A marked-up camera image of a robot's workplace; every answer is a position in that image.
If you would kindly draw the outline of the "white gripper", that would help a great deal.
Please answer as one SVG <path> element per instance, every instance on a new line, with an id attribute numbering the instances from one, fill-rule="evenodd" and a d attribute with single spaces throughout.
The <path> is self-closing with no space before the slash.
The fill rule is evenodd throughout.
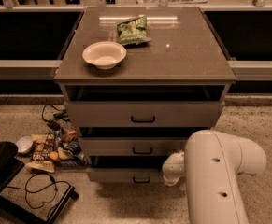
<path id="1" fill-rule="evenodd" d="M 166 186 L 171 187 L 176 185 L 185 176 L 184 152 L 172 153 L 163 163 L 162 173 Z"/>

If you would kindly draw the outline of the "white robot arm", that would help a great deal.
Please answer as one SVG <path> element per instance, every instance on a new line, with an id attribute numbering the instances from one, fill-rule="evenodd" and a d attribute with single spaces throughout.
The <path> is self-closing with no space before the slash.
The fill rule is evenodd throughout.
<path id="1" fill-rule="evenodd" d="M 193 133 L 183 151 L 163 163 L 164 182 L 186 178 L 190 224 L 249 224 L 236 177 L 264 171 L 264 150 L 254 141 L 213 130 Z"/>

